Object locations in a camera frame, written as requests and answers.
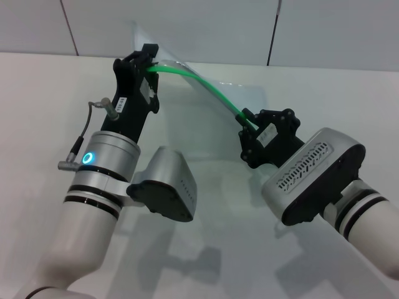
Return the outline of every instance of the sticker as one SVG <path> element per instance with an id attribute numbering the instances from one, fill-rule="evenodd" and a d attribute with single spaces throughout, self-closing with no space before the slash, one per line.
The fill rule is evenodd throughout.
<path id="1" fill-rule="evenodd" d="M 148 84 L 148 81 L 143 79 L 142 85 L 140 86 L 140 92 L 142 93 L 143 97 L 147 101 L 148 104 L 151 103 L 150 99 L 150 86 Z"/>
<path id="2" fill-rule="evenodd" d="M 278 132 L 276 126 L 273 123 L 271 123 L 257 137 L 257 140 L 259 140 L 262 143 L 263 147 L 265 148 L 270 143 L 270 141 L 272 141 L 273 138 L 277 136 L 277 134 Z"/>
<path id="3" fill-rule="evenodd" d="M 117 107 L 115 108 L 118 113 L 122 112 L 122 110 L 126 104 L 126 100 L 127 100 L 127 98 L 119 98 Z"/>

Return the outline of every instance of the metal cylinder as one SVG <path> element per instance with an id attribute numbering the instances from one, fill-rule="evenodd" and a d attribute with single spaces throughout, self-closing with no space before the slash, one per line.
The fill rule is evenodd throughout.
<path id="1" fill-rule="evenodd" d="M 80 170 L 104 169 L 130 182 L 139 156 L 140 148 L 132 140 L 114 132 L 98 131 L 86 147 Z"/>

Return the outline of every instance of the white table surface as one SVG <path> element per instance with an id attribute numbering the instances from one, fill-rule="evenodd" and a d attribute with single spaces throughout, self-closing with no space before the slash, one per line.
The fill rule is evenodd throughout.
<path id="1" fill-rule="evenodd" d="M 57 162 L 80 133 L 87 102 L 113 97 L 112 63 L 0 54 L 1 298 L 28 279 L 51 238 L 73 177 Z M 367 149 L 361 177 L 399 206 L 399 73 L 191 65 L 210 78 L 262 87 L 265 108 L 295 111 L 304 141 L 323 126 L 359 140 Z M 124 209 L 102 268 L 72 290 L 97 299 L 399 297 L 399 282 L 319 217 L 291 228 L 278 223 L 261 182 L 239 159 L 234 120 L 224 121 L 174 75 L 161 76 L 159 99 L 139 141 L 138 169 L 160 145 L 181 149 L 198 185 L 195 219 L 181 224 Z M 103 116 L 94 111 L 87 136 Z"/>

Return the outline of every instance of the black stripe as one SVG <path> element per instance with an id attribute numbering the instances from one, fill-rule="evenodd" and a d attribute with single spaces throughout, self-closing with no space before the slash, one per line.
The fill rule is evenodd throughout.
<path id="1" fill-rule="evenodd" d="M 67 196 L 64 199 L 64 202 L 80 202 L 82 204 L 88 204 L 93 207 L 97 207 L 100 210 L 103 210 L 111 215 L 113 215 L 117 220 L 119 218 L 119 213 L 117 210 L 111 208 L 110 206 L 107 206 L 106 204 L 103 204 L 101 202 L 95 201 L 94 199 L 83 197 L 83 196 Z"/>
<path id="2" fill-rule="evenodd" d="M 90 187 L 90 186 L 86 186 L 86 185 L 72 185 L 69 189 L 69 191 L 86 191 L 86 192 L 91 192 L 94 193 L 96 195 L 102 196 L 106 199 L 108 199 L 109 201 L 112 201 L 114 204 L 116 204 L 118 207 L 123 208 L 123 204 L 121 203 L 121 201 L 114 195 L 100 190 L 98 188 L 95 187 Z"/>
<path id="3" fill-rule="evenodd" d="M 270 43 L 269 57 L 267 58 L 267 64 L 266 65 L 269 65 L 269 63 L 270 63 L 270 56 L 272 55 L 272 49 L 273 49 L 273 43 L 274 43 L 274 34 L 276 33 L 276 27 L 277 27 L 277 21 L 278 20 L 279 20 L 279 15 L 276 14 L 276 20 L 274 21 L 272 41 Z"/>
<path id="4" fill-rule="evenodd" d="M 41 288 L 37 288 L 36 290 L 34 290 L 33 292 L 31 292 L 26 299 L 31 299 L 34 295 L 36 295 L 37 293 L 39 293 L 40 291 L 46 290 L 48 288 L 52 288 L 52 287 L 41 287 Z"/>
<path id="5" fill-rule="evenodd" d="M 118 181 L 127 182 L 127 179 L 125 179 L 120 174 L 118 174 L 114 171 L 111 171 L 107 168 L 103 168 L 103 167 L 99 167 L 99 166 L 95 166 L 95 165 L 82 165 L 81 167 L 79 167 L 78 171 L 95 171 L 97 173 L 106 174 L 107 176 L 117 179 Z"/>
<path id="6" fill-rule="evenodd" d="M 62 2 L 62 0 L 60 0 L 60 3 L 61 3 L 62 12 L 64 13 L 65 21 L 67 21 L 67 26 L 68 26 L 70 38 L 72 39 L 72 43 L 74 44 L 76 56 L 79 56 L 79 52 L 77 51 L 77 48 L 76 48 L 76 43 L 75 43 L 74 35 L 72 34 L 72 30 L 70 29 L 69 21 L 68 21 L 68 17 L 67 17 L 67 13 L 65 12 L 64 3 Z"/>
<path id="7" fill-rule="evenodd" d="M 359 194 L 357 194 L 341 211 L 341 213 L 339 213 L 339 215 L 337 216 L 337 220 L 335 220 L 335 229 L 337 230 L 337 232 L 339 232 L 339 228 L 341 226 L 341 223 L 344 219 L 344 217 L 348 214 L 349 210 L 351 210 L 351 208 L 353 208 L 359 201 L 361 201 L 363 198 L 365 198 L 366 196 L 372 195 L 377 193 L 376 190 L 373 189 L 366 189 L 361 191 Z"/>
<path id="8" fill-rule="evenodd" d="M 345 226 L 344 233 L 343 233 L 344 238 L 348 240 L 350 230 L 355 225 L 356 221 L 358 221 L 360 216 L 364 214 L 365 211 L 367 211 L 369 208 L 371 208 L 375 204 L 378 204 L 379 202 L 386 201 L 386 200 L 387 200 L 386 198 L 380 196 L 375 199 L 372 199 L 368 203 L 364 204 L 364 206 L 360 207 L 359 210 L 357 210 L 355 212 L 355 214 L 349 219 L 347 225 Z"/>

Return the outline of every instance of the black bracket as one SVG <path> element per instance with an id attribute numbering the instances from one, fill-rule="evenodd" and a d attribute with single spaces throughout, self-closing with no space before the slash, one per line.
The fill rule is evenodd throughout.
<path id="1" fill-rule="evenodd" d="M 251 168 L 262 164 L 281 167 L 304 143 L 295 136 L 300 121 L 294 111 L 261 110 L 253 114 L 243 109 L 246 120 L 238 115 L 237 121 L 243 126 L 238 133 L 241 142 L 241 159 Z"/>
<path id="2" fill-rule="evenodd" d="M 152 60 L 158 52 L 157 44 L 144 44 L 141 51 L 134 51 L 126 58 L 116 59 L 113 71 L 117 77 L 117 91 L 112 105 L 119 119 L 112 121 L 106 116 L 102 131 L 122 134 L 137 143 L 149 112 L 157 113 L 158 74 L 147 72 L 154 65 Z"/>

